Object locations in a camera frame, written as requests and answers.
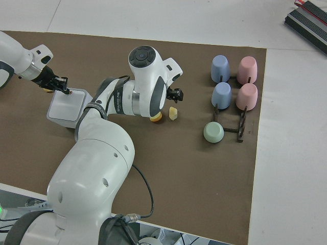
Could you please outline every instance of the screw hole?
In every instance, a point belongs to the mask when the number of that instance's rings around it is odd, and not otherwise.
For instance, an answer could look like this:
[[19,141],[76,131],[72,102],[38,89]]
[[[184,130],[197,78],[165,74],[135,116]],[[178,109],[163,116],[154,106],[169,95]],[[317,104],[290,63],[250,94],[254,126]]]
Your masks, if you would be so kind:
[[105,187],[108,187],[109,186],[109,183],[108,183],[108,181],[105,178],[102,179],[102,183],[103,183],[103,185]]
[[62,192],[59,192],[59,194],[58,194],[58,201],[59,201],[59,203],[62,202]]

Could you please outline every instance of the blue cup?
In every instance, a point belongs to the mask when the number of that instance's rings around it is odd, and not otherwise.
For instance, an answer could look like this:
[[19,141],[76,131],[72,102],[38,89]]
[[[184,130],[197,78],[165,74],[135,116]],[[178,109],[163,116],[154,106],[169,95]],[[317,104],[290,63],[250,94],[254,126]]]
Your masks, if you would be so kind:
[[230,69],[228,60],[223,55],[214,57],[211,64],[211,78],[216,83],[227,82],[230,78]]
[[220,110],[226,109],[231,102],[231,87],[228,83],[218,83],[215,86],[211,103],[213,106],[218,104]]

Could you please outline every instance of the pink cup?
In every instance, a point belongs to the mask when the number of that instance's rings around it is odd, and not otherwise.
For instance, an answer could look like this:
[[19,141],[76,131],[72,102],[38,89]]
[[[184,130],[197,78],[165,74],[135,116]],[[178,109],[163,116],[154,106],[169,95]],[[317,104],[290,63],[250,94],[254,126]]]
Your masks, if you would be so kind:
[[244,110],[247,106],[247,110],[252,110],[258,99],[258,89],[252,83],[246,83],[240,89],[237,97],[236,97],[236,106]]
[[252,56],[244,57],[239,65],[237,73],[237,81],[240,84],[254,83],[258,75],[258,66],[256,60]]

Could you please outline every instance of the black cable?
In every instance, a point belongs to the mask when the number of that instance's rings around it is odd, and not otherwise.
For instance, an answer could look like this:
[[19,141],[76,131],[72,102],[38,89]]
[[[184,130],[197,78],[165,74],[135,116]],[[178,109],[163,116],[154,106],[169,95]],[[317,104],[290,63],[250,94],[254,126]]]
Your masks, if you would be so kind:
[[183,234],[182,234],[182,233],[180,233],[180,237],[181,237],[182,240],[183,240],[183,245],[185,245],[185,241],[184,241],[184,238],[183,238]]
[[12,219],[0,219],[0,221],[17,221],[20,218],[12,218]]
[[199,239],[199,237],[198,238],[196,238],[194,241],[192,241],[191,243],[190,243],[190,245],[192,245],[197,239]]
[[[123,85],[124,85],[125,83],[127,83],[127,82],[129,81],[130,76],[125,75],[125,76],[121,76],[121,77],[119,77],[118,79],[122,79],[122,78],[126,78],[126,79],[124,80],[124,82],[123,82]],[[106,112],[108,112],[109,102],[110,102],[112,96],[113,96],[113,92],[111,92],[111,94],[110,94],[110,96],[109,96],[109,99],[108,99],[108,101],[107,101]]]
[[150,185],[149,185],[147,179],[144,177],[144,175],[143,175],[143,173],[141,172],[141,170],[140,170],[138,167],[136,167],[134,164],[133,164],[132,166],[133,166],[133,167],[134,167],[134,168],[139,172],[139,174],[142,176],[142,178],[143,178],[145,184],[147,185],[147,188],[148,188],[148,191],[149,191],[149,194],[150,194],[150,198],[151,198],[151,211],[150,211],[150,213],[147,214],[147,215],[141,215],[141,218],[148,218],[148,217],[150,217],[150,216],[153,214],[153,210],[154,210],[154,201],[153,201],[152,191],[151,191],[151,188],[150,188]]
[[[13,226],[13,225],[2,226],[2,227],[0,227],[0,229],[11,227],[11,226]],[[5,230],[5,231],[0,230],[0,233],[7,233],[7,232],[9,232],[9,230]]]

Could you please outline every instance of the cable connector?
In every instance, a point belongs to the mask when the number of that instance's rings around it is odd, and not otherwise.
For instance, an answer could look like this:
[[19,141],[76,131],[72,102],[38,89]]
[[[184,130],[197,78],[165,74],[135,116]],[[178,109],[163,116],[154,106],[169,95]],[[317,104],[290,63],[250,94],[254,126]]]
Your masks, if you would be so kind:
[[134,223],[136,221],[139,221],[140,219],[141,215],[137,213],[129,213],[122,217],[122,220],[124,220],[126,223]]

